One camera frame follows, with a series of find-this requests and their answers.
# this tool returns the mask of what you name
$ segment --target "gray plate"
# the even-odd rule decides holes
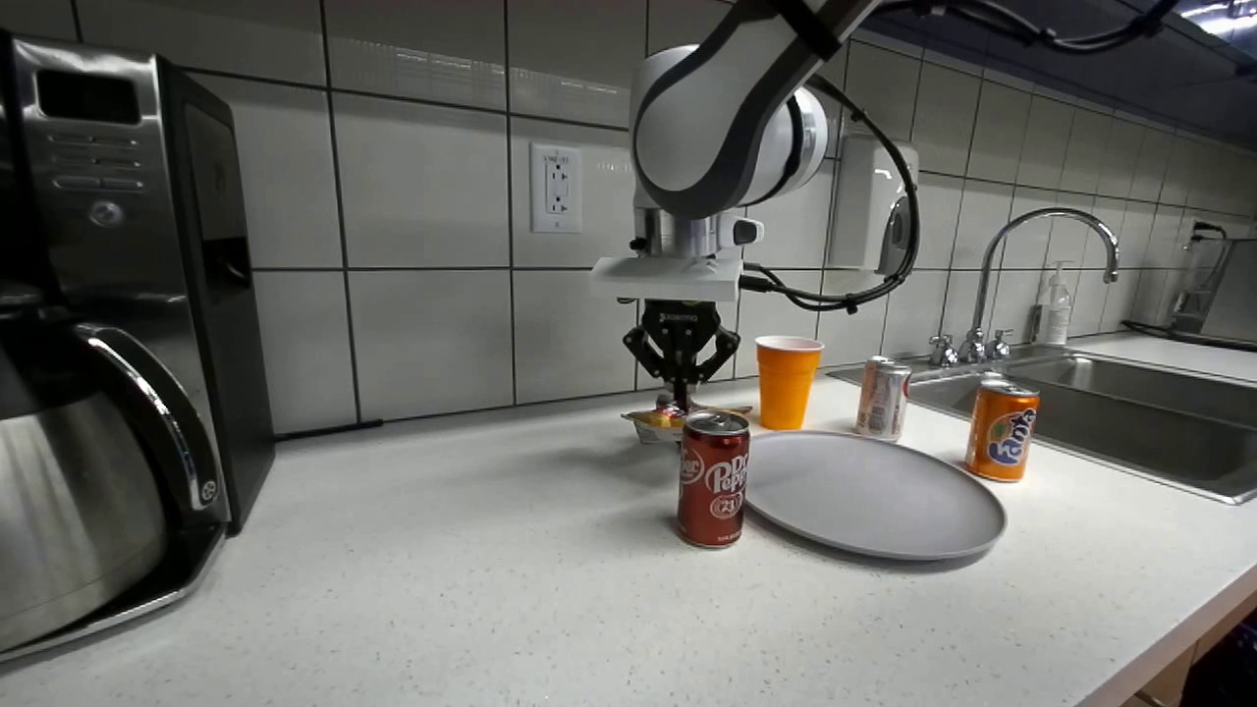
[[[889,561],[966,561],[1004,506],[935,454],[851,436],[754,436],[750,506],[788,533]]]

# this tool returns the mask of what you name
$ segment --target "chrome faucet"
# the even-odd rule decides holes
[[[1091,212],[1086,212],[1086,207],[1032,207],[1032,212],[1020,212],[1016,220],[1008,220],[1004,229],[999,229],[999,234],[989,238],[989,247],[986,247],[986,258],[983,258],[983,284],[977,284],[977,301],[976,301],[976,322],[970,322],[970,335],[961,336],[961,345],[959,345],[959,357],[961,360],[986,360],[986,357],[1004,357],[1008,351],[1004,351],[1004,342],[986,342],[983,336],[983,314],[986,314],[986,294],[989,294],[989,268],[994,268],[994,250],[1004,243],[1004,234],[1008,232],[1016,232],[1027,220],[1036,220],[1036,217],[1074,217],[1074,220],[1079,220],[1086,229],[1091,229],[1095,232],[1095,238],[1106,247],[1106,269],[1103,269],[1103,284],[1117,284],[1117,268],[1118,268],[1118,258],[1117,258],[1117,234],[1113,234],[1113,229],[1099,220],[1099,217],[1091,217]]]

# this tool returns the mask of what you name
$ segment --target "stainless steel sink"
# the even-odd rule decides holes
[[[986,369],[1040,394],[1036,438],[1223,497],[1257,495],[1257,389],[1079,353],[913,377],[913,399],[970,415]]]

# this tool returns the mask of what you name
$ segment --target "outlet cover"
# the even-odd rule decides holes
[[[580,148],[533,145],[533,232],[587,232]]]

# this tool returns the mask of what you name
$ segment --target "orange cup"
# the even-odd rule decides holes
[[[757,424],[797,433],[811,415],[822,345],[807,336],[754,336],[757,351]]]

